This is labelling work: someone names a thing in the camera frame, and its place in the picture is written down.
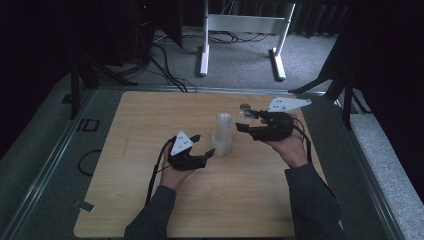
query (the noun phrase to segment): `dark sleeve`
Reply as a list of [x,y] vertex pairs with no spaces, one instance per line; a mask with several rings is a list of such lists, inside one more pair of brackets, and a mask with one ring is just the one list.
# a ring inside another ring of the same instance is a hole
[[297,240],[346,239],[339,225],[341,206],[312,163],[285,171]]
[[124,239],[167,239],[166,227],[176,195],[174,190],[159,185],[149,205],[125,228]]

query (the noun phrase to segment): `hand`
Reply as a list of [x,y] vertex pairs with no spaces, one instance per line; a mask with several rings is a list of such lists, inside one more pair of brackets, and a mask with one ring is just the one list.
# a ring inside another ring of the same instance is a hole
[[[290,116],[296,118],[296,115],[294,114],[290,114]],[[281,158],[287,163],[287,165],[289,165],[290,168],[300,167],[308,163],[305,148],[303,146],[302,135],[296,129],[293,129],[292,134],[281,141],[264,141],[264,143],[271,146],[272,149],[280,154]]]
[[193,173],[194,170],[179,171],[173,168],[172,166],[169,166],[168,155],[169,155],[169,152],[171,151],[172,145],[173,145],[172,143],[169,143],[165,147],[165,150],[163,151],[164,157],[163,157],[162,168],[165,168],[165,169],[162,170],[160,184],[177,191],[183,184],[184,180],[191,173]]

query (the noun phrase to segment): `metal stand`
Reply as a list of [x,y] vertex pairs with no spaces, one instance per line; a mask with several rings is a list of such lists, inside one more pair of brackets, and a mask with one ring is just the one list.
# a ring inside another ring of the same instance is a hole
[[332,79],[333,82],[328,87],[324,96],[331,100],[336,100],[343,89],[345,90],[344,100],[343,100],[343,122],[345,123],[348,129],[352,129],[350,125],[350,112],[352,109],[352,95],[353,95],[353,83],[354,78],[350,73],[349,68],[345,69],[336,69],[329,74],[320,75],[317,79],[307,83],[306,85],[289,90],[289,93],[293,94],[302,94],[310,90],[313,87],[320,85],[321,83]]
[[71,119],[76,116],[80,107],[79,76],[81,76],[87,88],[95,89],[99,85],[99,81],[97,80],[93,67],[102,71],[104,74],[109,75],[123,85],[137,85],[137,83],[122,78],[109,68],[105,67],[90,57],[84,51],[61,1],[49,0],[47,3],[50,5],[50,8],[52,9],[57,21],[62,27],[63,34],[67,39],[66,43],[68,44],[68,50],[70,53],[69,55],[71,56]]
[[200,75],[208,74],[209,61],[209,31],[254,32],[266,34],[279,34],[280,38],[276,48],[272,49],[271,60],[274,61],[279,80],[286,79],[281,51],[290,26],[295,4],[289,4],[285,18],[252,17],[209,14],[209,0],[205,0],[204,12],[204,44],[200,65]]

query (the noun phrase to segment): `table leg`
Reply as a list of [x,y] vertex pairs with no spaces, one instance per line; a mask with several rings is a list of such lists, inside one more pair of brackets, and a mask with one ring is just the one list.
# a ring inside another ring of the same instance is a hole
[[208,26],[208,17],[209,17],[209,0],[205,0],[205,12],[204,12],[204,27],[203,27],[203,49],[202,49],[202,59],[200,63],[200,75],[205,77],[208,75],[208,61],[209,61],[209,26]]
[[294,7],[295,7],[295,4],[289,4],[288,10],[286,11],[286,14],[284,15],[285,27],[283,28],[283,31],[281,32],[277,47],[272,49],[273,56],[271,59],[274,61],[278,79],[281,81],[286,79],[286,73],[284,72],[283,61],[281,60],[281,50],[283,49],[284,41],[286,40],[286,36],[289,30]]

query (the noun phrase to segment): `tape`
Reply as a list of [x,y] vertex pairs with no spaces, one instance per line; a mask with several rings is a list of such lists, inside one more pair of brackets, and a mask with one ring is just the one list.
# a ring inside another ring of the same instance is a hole
[[76,200],[74,202],[74,204],[72,204],[72,206],[74,206],[75,208],[79,208],[81,210],[85,210],[87,212],[94,211],[94,205],[93,204],[90,204],[88,202],[84,202],[84,201],[81,201],[81,200]]

